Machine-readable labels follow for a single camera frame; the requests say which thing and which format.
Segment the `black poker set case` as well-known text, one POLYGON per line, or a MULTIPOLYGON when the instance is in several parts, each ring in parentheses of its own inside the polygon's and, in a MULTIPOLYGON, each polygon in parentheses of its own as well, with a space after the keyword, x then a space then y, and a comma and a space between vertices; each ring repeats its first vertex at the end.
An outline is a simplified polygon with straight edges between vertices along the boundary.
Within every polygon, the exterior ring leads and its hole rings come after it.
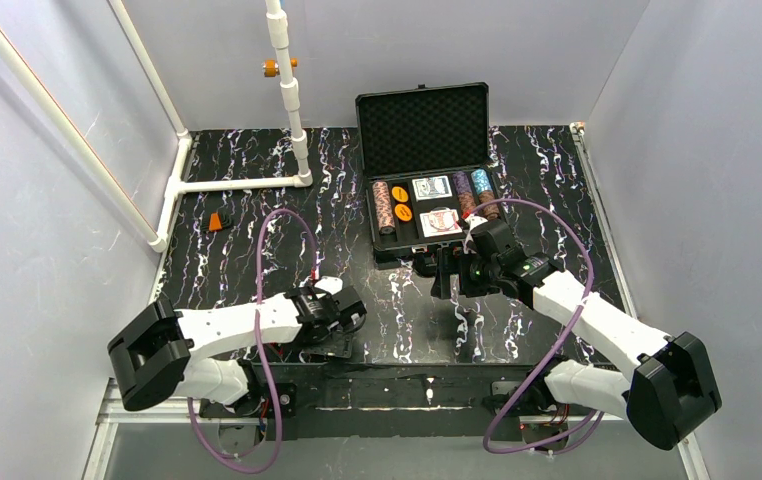
POLYGON ((433 273, 433 254, 441 247, 460 246, 465 234, 425 238, 419 215, 438 208, 451 208, 463 216, 452 180, 455 172, 469 176, 484 169, 492 191, 498 192, 497 177, 488 168, 490 160, 489 87, 484 82, 463 85, 360 94, 355 99, 359 140, 360 171, 366 180, 372 253, 380 270, 416 262, 426 275, 433 273), (447 175, 453 195, 449 198, 417 201, 412 180, 447 175), (406 205, 413 213, 410 222, 395 217, 396 231, 380 235, 376 220, 372 184, 384 181, 389 190, 408 190, 406 205))

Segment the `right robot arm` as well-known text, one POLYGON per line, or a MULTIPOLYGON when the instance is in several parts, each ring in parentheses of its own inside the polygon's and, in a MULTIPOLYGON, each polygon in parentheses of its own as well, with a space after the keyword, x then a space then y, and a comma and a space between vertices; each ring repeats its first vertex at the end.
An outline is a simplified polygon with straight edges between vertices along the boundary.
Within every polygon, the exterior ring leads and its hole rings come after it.
POLYGON ((705 344, 645 325, 586 289, 542 253, 528 255, 501 220, 471 216, 460 247, 434 255, 431 294, 447 298, 451 278, 466 297, 502 293, 591 344, 610 368, 550 351, 503 395, 497 419, 524 410, 579 405, 627 420, 649 444, 670 450, 723 405, 705 344))

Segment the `yellow big blind button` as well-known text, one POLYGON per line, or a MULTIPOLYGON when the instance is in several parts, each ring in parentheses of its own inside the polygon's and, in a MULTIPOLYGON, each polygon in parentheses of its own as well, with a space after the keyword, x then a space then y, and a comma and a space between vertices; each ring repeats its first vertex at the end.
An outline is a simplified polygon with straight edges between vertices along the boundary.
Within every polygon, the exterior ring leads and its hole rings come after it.
POLYGON ((409 201, 408 190, 401 186, 392 187, 390 195, 397 203, 406 204, 409 201))
POLYGON ((394 215, 402 223, 410 222, 413 219, 413 213, 411 209, 403 203, 397 203, 394 206, 394 215))

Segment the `orange poker chip stack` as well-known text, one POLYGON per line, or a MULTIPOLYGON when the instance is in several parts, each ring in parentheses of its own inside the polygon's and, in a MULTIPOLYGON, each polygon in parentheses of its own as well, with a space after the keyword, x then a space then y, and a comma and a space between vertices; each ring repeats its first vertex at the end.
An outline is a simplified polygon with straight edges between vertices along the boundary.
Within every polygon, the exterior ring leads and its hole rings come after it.
POLYGON ((387 211, 391 208, 390 190, 384 181, 376 181, 372 184, 373 200, 378 212, 387 211))

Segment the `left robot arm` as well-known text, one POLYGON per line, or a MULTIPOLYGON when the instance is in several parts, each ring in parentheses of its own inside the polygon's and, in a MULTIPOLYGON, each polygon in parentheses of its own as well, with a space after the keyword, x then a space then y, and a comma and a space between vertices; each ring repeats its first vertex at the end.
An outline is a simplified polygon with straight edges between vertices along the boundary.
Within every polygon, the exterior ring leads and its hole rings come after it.
POLYGON ((232 405, 258 381, 223 354, 257 345, 315 346, 359 329, 367 308, 352 286, 323 277, 261 303, 177 309, 166 297, 148 304, 107 345, 122 404, 129 412, 172 397, 232 405))

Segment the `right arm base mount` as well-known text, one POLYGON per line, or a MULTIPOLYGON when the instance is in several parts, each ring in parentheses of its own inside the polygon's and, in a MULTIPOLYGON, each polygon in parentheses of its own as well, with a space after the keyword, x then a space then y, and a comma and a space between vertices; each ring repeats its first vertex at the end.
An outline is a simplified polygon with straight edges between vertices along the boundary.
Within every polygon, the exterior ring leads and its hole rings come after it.
MULTIPOLYGON (((521 381, 493 382, 482 406, 491 414, 498 414, 520 385, 521 381)), ((534 443, 566 432, 569 413, 568 404, 557 403, 546 390, 533 384, 513 404, 502 422, 505 430, 516 425, 521 442, 534 443)))

